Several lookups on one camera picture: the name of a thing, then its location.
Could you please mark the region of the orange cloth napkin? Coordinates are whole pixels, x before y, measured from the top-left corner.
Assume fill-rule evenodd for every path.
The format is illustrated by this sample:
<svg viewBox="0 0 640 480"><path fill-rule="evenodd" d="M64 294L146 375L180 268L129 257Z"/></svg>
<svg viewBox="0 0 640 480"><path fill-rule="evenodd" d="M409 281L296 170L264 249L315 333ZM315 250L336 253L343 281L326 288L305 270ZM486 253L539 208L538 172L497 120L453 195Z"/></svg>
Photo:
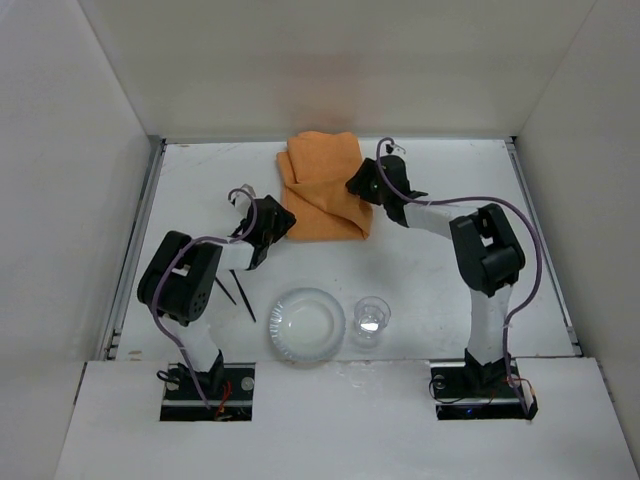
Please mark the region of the orange cloth napkin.
<svg viewBox="0 0 640 480"><path fill-rule="evenodd" d="M354 134L302 132L287 140L276 162L283 181L282 204L296 218L289 239L324 242L370 236L372 207L346 188L363 162Z"/></svg>

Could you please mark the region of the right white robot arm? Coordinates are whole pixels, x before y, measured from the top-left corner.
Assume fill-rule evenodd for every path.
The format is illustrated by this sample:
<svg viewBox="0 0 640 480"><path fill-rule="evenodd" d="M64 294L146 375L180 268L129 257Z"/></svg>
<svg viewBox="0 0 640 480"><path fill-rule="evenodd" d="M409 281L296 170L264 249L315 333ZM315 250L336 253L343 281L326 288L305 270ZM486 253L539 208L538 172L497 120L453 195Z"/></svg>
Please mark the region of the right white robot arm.
<svg viewBox="0 0 640 480"><path fill-rule="evenodd" d="M471 331L464 352L462 381L473 392L488 389L507 376L504 324L513 285L526 259L504 213L506 202L494 197L453 202L429 201L410 188L404 160L385 155L367 158L347 191L384 208L387 217L452 242L459 274L470 290Z"/></svg>

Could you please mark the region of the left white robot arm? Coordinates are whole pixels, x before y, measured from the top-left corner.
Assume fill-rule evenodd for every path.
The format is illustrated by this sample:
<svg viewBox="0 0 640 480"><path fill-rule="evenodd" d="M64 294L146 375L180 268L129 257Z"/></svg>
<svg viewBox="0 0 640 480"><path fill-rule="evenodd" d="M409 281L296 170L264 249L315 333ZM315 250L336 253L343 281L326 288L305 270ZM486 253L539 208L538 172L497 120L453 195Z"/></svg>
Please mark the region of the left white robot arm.
<svg viewBox="0 0 640 480"><path fill-rule="evenodd" d="M200 317L221 273L257 269L270 247L296 224L295 215L274 197L257 198L245 185L232 189L228 201L242 215L227 237L193 238L168 232L137 287L137 299L152 315L160 332L171 340L182 361L167 380L193 388L208 401L223 382L224 357Z"/></svg>

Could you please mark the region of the black plastic knife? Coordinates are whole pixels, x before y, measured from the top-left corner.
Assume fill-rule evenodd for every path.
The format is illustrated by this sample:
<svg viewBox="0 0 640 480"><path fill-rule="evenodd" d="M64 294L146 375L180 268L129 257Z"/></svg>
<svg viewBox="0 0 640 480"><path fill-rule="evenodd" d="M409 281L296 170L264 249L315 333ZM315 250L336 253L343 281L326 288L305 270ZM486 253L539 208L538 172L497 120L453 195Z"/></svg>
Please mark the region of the black plastic knife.
<svg viewBox="0 0 640 480"><path fill-rule="evenodd" d="M239 277L238 277L236 271L235 270L231 270L230 273L231 273L231 275L232 275L232 277L233 277L233 279L234 279L234 281L236 283L236 286L238 288L239 294L240 294L240 296L241 296L241 298L242 298L242 300L244 302L244 305L245 305L245 307L246 307L246 309L247 309L252 321L254 323L257 323L257 318L256 318L254 310L253 310L253 308L251 306L250 300L249 300L249 298L248 298L248 296L247 296L247 294L245 292L245 289L243 288L243 286L242 286L242 284L241 284L241 282L239 280Z"/></svg>

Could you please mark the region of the black plastic fork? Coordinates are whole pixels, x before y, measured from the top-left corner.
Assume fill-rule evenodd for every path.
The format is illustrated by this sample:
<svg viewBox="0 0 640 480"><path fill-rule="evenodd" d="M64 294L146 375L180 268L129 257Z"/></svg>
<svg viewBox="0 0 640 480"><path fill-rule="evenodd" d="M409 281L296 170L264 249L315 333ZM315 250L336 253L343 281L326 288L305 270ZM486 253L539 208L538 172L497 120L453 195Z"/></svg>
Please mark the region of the black plastic fork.
<svg viewBox="0 0 640 480"><path fill-rule="evenodd" d="M220 281L219 278L215 278L214 279L215 284L221 289L221 291L224 293L224 295L226 296L226 298L233 304L233 305L237 305L236 300L233 298L233 296L231 295L231 293L229 292L229 290L224 286L224 284Z"/></svg>

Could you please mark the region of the clear plastic plate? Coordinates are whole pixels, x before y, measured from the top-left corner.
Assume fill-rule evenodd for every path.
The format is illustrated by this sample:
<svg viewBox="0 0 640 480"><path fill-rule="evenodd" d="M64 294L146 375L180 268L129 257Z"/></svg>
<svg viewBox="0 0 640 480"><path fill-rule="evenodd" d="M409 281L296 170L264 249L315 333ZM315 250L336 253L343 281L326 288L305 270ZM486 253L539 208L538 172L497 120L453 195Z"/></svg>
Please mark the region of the clear plastic plate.
<svg viewBox="0 0 640 480"><path fill-rule="evenodd" d="M295 288L284 293L269 318L272 344L293 362L329 360L340 350L345 334L342 306L319 288Z"/></svg>

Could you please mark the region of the clear plastic cup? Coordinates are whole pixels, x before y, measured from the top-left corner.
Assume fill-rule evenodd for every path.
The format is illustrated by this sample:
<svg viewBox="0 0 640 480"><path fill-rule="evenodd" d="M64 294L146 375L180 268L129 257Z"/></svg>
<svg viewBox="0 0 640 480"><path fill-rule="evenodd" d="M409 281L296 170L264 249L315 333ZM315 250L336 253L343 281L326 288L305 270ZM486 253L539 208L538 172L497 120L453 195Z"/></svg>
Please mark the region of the clear plastic cup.
<svg viewBox="0 0 640 480"><path fill-rule="evenodd" d="M354 343L362 348L375 347L390 318L391 308L385 300L377 296L361 298L354 307Z"/></svg>

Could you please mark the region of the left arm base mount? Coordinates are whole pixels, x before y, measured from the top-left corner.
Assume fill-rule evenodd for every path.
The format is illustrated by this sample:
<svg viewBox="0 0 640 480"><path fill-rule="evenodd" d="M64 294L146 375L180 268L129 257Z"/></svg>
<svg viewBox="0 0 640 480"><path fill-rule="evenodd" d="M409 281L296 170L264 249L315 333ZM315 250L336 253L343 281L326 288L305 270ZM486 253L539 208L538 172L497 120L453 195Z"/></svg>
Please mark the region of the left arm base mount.
<svg viewBox="0 0 640 480"><path fill-rule="evenodd" d="M204 404L187 368L170 364L158 370L156 378L164 383L159 419L162 422L248 422L252 420L256 365L225 364L216 385L200 386L206 395Z"/></svg>

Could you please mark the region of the left aluminium table rail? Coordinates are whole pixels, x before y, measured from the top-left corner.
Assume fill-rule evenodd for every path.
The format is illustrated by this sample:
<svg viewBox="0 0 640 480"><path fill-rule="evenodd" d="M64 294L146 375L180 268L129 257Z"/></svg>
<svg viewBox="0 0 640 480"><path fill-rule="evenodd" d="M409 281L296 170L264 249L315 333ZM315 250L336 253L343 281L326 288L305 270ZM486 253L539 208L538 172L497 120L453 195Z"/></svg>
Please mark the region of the left aluminium table rail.
<svg viewBox="0 0 640 480"><path fill-rule="evenodd" d="M117 349L129 300L134 290L135 273L166 151L167 144L165 138L158 135L150 135L147 139L150 145L150 155L138 196L135 215L133 217L124 260L119 272L116 290L105 320L103 334L98 344L96 353L98 360L113 360L116 356L114 350Z"/></svg>

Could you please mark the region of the aluminium table rail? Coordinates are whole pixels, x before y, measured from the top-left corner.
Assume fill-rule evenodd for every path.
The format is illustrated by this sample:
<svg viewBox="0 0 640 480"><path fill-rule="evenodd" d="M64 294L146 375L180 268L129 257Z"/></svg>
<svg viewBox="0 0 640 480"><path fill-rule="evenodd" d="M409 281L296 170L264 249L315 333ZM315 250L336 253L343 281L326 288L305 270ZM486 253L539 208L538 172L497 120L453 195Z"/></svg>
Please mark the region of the aluminium table rail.
<svg viewBox="0 0 640 480"><path fill-rule="evenodd" d="M528 184L524 175L522 162L520 160L520 156L517 148L517 137L511 136L508 140L505 141L505 144L506 144L507 151L509 153L509 157L511 159L514 173L516 175L517 181L520 186L521 193L524 198L524 202L526 204L526 209L529 214L530 221L538 236L542 262L544 264L544 271L546 272L546 275L549 278L549 282L553 288L555 302L557 303L557 305L561 310L565 329L567 331L567 335L573 349L573 356L578 358L583 357L584 353L583 353L580 341L577 337L577 334L571 319L571 315L567 308L567 304L565 301L564 294L562 292L562 288L559 283L556 269L554 268L553 261L550 256L550 252L546 243L546 239L544 237L543 230L541 228L541 224L540 224L540 221L534 206L534 202L530 193L530 189L528 187Z"/></svg>
<svg viewBox="0 0 640 480"><path fill-rule="evenodd" d="M150 135L147 139L150 145L150 155L138 196L135 215L133 217L124 260L119 272L116 290L105 320L103 334L98 344L96 353L98 360L113 360L116 356L114 350L117 349L129 300L134 290L135 273L166 151L167 144L165 138L158 135Z"/></svg>

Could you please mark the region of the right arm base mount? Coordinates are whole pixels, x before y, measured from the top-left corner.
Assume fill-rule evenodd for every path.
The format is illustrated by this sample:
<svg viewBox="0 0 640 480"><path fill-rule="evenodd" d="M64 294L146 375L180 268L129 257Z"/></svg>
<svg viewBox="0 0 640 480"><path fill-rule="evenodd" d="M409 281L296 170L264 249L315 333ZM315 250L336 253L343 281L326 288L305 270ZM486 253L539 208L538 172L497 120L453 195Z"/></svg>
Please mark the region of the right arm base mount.
<svg viewBox="0 0 640 480"><path fill-rule="evenodd" d="M511 379L498 374L484 386L473 386L465 377L463 362L430 364L428 389L440 421L527 420L535 418L539 405L531 382L511 363Z"/></svg>

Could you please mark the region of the right aluminium table rail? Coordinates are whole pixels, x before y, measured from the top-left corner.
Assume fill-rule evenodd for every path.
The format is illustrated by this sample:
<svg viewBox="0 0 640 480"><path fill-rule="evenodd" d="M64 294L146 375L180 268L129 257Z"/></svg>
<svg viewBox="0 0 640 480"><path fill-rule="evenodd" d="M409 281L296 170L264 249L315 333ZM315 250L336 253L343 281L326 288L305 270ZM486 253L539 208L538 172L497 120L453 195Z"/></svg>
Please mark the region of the right aluminium table rail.
<svg viewBox="0 0 640 480"><path fill-rule="evenodd" d="M555 302L557 303L557 305L561 310L565 329L567 331L567 335L573 349L573 356L578 358L583 357L584 353L583 353L580 341L577 337L577 334L571 319L571 315L567 308L567 304L565 301L564 294L562 292L562 288L559 283L556 269L554 268L553 261L550 256L550 252L546 243L546 239L544 237L543 230L541 228L541 224L540 224L540 221L534 206L534 202L530 193L530 189L528 187L528 184L524 175L522 162L520 160L520 156L517 148L517 137L511 136L508 140L505 141L505 144L506 144L507 151L509 153L509 157L511 159L514 173L516 175L517 181L520 186L521 193L524 198L524 202L526 204L526 209L529 214L530 221L538 236L542 262L544 264L544 271L546 272L546 275L549 278L549 282L553 288Z"/></svg>

